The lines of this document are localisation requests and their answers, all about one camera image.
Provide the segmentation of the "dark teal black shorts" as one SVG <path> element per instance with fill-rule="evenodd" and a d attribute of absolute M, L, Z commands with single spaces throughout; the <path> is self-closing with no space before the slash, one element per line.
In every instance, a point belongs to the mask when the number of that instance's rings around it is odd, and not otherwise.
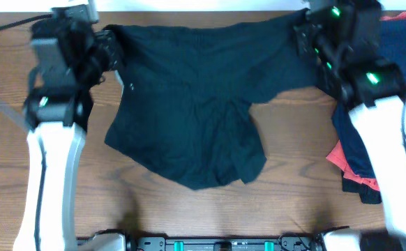
<path fill-rule="evenodd" d="M 304 20 L 299 10 L 214 29 L 109 25 L 126 67 L 105 143 L 192 190 L 254 181 L 266 156 L 251 105 L 320 80 L 296 52 Z"/>

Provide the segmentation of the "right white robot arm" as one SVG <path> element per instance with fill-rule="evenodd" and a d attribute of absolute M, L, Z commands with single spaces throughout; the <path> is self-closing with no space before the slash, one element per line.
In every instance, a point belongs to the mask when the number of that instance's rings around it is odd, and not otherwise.
<path fill-rule="evenodd" d="M 406 83 L 400 68 L 379 55 L 381 16 L 378 1 L 311 1 L 294 29 L 297 52 L 319 60 L 324 88 L 346 106 L 363 141 L 386 225 L 323 231 L 312 250 L 406 250 Z"/>

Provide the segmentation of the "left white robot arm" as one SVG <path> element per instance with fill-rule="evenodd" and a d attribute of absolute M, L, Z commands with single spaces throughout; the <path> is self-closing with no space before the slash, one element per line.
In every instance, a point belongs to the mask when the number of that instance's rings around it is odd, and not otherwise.
<path fill-rule="evenodd" d="M 111 31 L 93 30 L 99 21 L 92 1 L 53 8 L 31 26 L 38 64 L 29 73 L 24 101 L 28 126 L 29 181 L 15 250 L 127 250 L 117 230 L 91 238 L 75 235 L 77 169 L 93 107 L 90 90 L 103 74 L 123 68 Z"/>

